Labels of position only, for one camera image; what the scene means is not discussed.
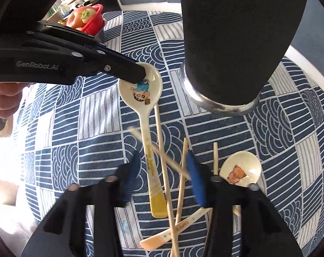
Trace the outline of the person's left hand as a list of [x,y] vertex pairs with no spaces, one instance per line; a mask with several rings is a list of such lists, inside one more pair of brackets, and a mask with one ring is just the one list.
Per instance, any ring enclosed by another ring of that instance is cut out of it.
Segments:
[[10,118],[19,108],[22,91],[30,83],[0,82],[0,118]]

